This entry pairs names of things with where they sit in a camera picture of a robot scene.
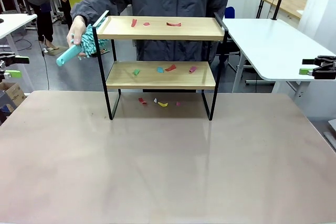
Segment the person's right hand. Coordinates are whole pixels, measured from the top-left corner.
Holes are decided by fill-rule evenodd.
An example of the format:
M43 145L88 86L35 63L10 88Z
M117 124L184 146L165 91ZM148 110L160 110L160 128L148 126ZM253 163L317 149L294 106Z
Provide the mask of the person's right hand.
M79 45L82 35L86 32L86 23L82 16L76 16L67 35L68 46Z

